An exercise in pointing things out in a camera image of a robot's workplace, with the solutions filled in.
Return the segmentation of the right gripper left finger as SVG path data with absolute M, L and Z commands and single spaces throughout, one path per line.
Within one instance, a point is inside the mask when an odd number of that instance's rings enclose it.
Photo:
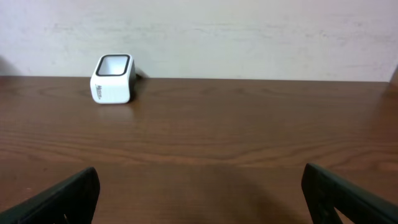
M 26 201 L 1 212 L 1 223 L 87 223 L 100 194 L 94 167 L 88 167 Z

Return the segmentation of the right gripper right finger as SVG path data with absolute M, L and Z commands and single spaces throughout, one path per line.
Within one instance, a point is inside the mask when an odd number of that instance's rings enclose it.
M 341 223 L 340 211 L 353 223 L 397 224 L 397 206 L 312 163 L 302 181 L 312 222 Z

